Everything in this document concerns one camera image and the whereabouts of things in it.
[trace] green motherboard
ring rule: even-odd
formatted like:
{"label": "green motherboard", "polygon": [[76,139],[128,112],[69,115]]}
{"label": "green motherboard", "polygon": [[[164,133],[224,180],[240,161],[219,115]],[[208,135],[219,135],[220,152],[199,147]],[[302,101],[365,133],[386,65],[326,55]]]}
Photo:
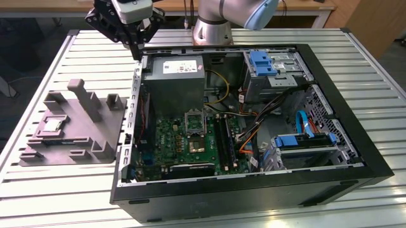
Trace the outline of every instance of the green motherboard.
{"label": "green motherboard", "polygon": [[[238,118],[228,116],[224,118],[228,124],[230,135],[234,136],[240,132]],[[180,164],[203,164],[215,165],[214,175],[226,175],[236,173],[247,173],[248,165],[244,154],[238,154],[238,146],[234,143],[234,153],[238,157],[235,167],[224,169],[222,167],[218,143],[215,132],[215,117],[206,117],[199,120],[188,118],[186,123],[184,118],[157,119],[156,120],[156,135],[155,135],[155,151],[151,157],[151,163],[143,164],[143,181],[162,180],[162,173],[167,171],[171,165]],[[199,128],[206,125],[206,134],[188,135],[186,134],[186,124],[188,128]]]}

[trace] slotted metal table surface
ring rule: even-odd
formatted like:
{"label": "slotted metal table surface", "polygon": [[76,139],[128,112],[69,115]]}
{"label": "slotted metal table surface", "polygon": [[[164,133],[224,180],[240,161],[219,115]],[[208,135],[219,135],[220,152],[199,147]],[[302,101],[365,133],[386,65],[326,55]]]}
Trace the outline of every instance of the slotted metal table surface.
{"label": "slotted metal table surface", "polygon": [[[284,209],[148,226],[402,227],[406,224],[406,94],[351,34],[339,29],[232,31],[236,44],[306,43],[391,167],[395,176],[324,206]],[[148,46],[191,45],[191,32],[160,30]],[[0,227],[133,227],[109,201],[115,164],[21,167],[21,148],[41,119],[48,91],[73,94],[71,78],[97,97],[129,96],[133,60],[121,44],[96,31],[68,35],[0,155]]]}

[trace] wooden desk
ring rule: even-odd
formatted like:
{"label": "wooden desk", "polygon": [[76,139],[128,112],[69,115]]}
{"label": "wooden desk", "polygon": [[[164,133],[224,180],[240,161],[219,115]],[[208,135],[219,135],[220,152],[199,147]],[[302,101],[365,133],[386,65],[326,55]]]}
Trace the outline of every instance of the wooden desk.
{"label": "wooden desk", "polygon": [[[335,10],[331,0],[324,3],[312,0],[286,0],[287,16],[316,16],[312,28],[322,28],[330,12]],[[164,0],[153,4],[166,11],[167,16],[182,16],[183,0]],[[195,11],[199,0],[195,0]],[[84,17],[92,8],[92,1],[77,0],[0,0],[0,18],[59,18]],[[276,16],[283,14],[283,4],[278,6]]]}

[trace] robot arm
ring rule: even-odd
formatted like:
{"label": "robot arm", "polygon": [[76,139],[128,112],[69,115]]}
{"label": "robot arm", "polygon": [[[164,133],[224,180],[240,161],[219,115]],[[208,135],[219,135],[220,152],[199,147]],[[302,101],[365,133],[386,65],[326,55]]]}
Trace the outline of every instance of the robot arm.
{"label": "robot arm", "polygon": [[[164,21],[164,11],[152,7],[160,0],[95,0],[85,16],[87,23],[115,43],[129,48],[133,60],[141,59],[141,48],[155,35]],[[149,19],[149,26],[140,24]]]}
{"label": "robot arm", "polygon": [[[87,23],[112,41],[121,42],[135,60],[141,59],[144,43],[148,43],[164,21],[164,11],[152,7],[162,0],[95,0]],[[260,30],[270,21],[278,0],[202,0],[199,19],[194,30],[196,45],[232,43],[228,21],[250,30]],[[149,26],[140,24],[149,19]]]}
{"label": "robot arm", "polygon": [[199,19],[194,29],[196,45],[232,43],[232,22],[248,30],[260,30],[276,11],[279,0],[204,0],[199,5]]}

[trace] black computer chassis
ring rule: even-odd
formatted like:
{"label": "black computer chassis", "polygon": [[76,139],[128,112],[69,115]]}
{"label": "black computer chassis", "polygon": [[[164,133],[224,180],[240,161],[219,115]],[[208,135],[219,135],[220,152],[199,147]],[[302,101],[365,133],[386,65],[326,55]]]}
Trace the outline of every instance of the black computer chassis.
{"label": "black computer chassis", "polygon": [[176,49],[186,53],[186,49],[283,47],[294,47],[299,52],[332,108],[332,118],[340,121],[365,166],[275,174],[278,178],[275,175],[252,174],[244,178],[117,187],[116,164],[111,204],[119,205],[140,223],[327,204],[354,189],[374,185],[394,175],[308,45],[153,47],[144,51]]}

